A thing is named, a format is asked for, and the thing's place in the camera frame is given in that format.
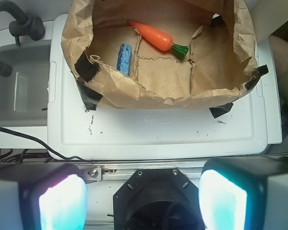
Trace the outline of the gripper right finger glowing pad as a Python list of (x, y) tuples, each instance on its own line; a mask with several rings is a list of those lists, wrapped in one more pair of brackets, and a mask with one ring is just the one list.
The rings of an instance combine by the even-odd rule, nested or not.
[(199, 205), (210, 230), (288, 230), (288, 157), (215, 157)]

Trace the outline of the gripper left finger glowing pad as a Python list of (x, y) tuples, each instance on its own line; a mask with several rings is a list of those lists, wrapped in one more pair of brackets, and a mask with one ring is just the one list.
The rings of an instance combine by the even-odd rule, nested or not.
[(82, 230), (88, 190), (72, 163), (0, 163), (0, 230)]

